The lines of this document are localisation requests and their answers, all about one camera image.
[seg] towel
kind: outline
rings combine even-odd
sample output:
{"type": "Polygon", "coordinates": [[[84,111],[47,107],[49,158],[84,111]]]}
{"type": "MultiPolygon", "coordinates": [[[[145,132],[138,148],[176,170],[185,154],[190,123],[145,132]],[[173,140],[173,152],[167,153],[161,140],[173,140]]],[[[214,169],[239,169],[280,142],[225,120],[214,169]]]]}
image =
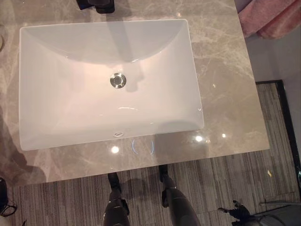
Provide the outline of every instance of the towel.
{"type": "Polygon", "coordinates": [[[252,0],[238,16],[245,37],[281,38],[301,24],[301,0],[252,0]]]}

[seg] sink drain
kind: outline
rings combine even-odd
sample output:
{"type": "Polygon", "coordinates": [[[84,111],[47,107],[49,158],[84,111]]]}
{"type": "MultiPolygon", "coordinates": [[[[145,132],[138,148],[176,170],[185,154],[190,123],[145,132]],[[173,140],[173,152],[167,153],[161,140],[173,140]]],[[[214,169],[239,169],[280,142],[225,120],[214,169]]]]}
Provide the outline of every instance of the sink drain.
{"type": "Polygon", "coordinates": [[[122,73],[114,73],[110,77],[110,83],[114,88],[120,89],[126,85],[127,79],[122,73]]]}

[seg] faucet base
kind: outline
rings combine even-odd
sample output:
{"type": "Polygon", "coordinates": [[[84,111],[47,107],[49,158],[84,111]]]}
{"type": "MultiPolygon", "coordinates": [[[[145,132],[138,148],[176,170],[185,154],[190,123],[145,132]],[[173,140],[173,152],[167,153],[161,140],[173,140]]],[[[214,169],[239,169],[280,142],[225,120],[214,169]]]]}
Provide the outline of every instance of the faucet base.
{"type": "Polygon", "coordinates": [[[80,10],[95,6],[97,13],[106,14],[115,11],[114,0],[101,2],[102,0],[76,0],[80,10]]]}

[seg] sink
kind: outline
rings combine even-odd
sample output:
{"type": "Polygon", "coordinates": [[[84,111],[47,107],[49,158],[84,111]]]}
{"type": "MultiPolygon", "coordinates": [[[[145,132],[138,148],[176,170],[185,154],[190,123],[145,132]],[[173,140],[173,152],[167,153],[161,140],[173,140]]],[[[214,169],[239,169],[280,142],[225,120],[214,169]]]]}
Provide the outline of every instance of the sink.
{"type": "Polygon", "coordinates": [[[187,21],[21,28],[19,122],[23,150],[203,128],[187,21]]]}

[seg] gray marble countertop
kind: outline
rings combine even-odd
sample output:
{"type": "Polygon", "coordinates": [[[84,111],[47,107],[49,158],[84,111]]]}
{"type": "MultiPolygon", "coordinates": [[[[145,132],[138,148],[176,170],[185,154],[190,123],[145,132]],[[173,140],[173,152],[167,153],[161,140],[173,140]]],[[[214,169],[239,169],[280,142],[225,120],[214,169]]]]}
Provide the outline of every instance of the gray marble countertop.
{"type": "Polygon", "coordinates": [[[86,177],[165,163],[269,148],[245,40],[233,0],[116,0],[116,11],[80,11],[76,0],[2,0],[0,34],[0,176],[12,185],[86,177]],[[18,122],[19,30],[23,26],[185,18],[188,21],[205,127],[178,132],[22,151],[18,122]],[[196,136],[202,136],[201,142],[196,136]],[[150,155],[152,141],[155,152],[150,155]],[[119,152],[111,152],[113,146],[119,152]]]}

